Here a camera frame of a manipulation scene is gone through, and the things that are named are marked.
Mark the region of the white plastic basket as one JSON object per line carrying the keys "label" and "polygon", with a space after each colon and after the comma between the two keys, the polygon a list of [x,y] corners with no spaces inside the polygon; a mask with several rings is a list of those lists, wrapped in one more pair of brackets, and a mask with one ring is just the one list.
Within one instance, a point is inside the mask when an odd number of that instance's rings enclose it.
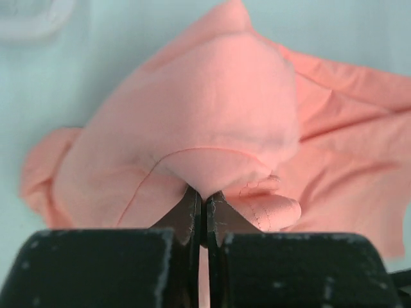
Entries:
{"label": "white plastic basket", "polygon": [[1,42],[28,42],[57,34],[70,20],[78,2],[1,1]]}

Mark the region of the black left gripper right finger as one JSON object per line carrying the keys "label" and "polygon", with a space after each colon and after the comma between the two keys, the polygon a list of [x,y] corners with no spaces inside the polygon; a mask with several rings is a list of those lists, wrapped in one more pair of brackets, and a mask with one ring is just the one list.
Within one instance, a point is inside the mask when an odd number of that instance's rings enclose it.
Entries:
{"label": "black left gripper right finger", "polygon": [[212,307],[403,307],[405,276],[387,273],[365,237],[259,231],[217,193],[207,200]]}

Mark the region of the salmon pink polo shirt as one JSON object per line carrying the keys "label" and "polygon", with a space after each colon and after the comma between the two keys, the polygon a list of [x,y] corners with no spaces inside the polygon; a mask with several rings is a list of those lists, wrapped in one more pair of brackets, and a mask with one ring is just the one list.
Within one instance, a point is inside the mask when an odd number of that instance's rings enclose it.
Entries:
{"label": "salmon pink polo shirt", "polygon": [[189,187],[266,232],[351,232],[401,257],[410,78],[289,50],[240,1],[135,70],[84,128],[28,155],[20,194],[51,228],[140,228]]}

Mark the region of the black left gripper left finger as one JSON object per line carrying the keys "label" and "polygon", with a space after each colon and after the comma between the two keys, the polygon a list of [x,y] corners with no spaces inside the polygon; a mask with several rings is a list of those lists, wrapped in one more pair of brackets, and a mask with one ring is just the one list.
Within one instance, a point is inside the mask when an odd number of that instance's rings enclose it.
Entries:
{"label": "black left gripper left finger", "polygon": [[41,230],[22,245],[2,307],[197,307],[202,200],[147,229]]}

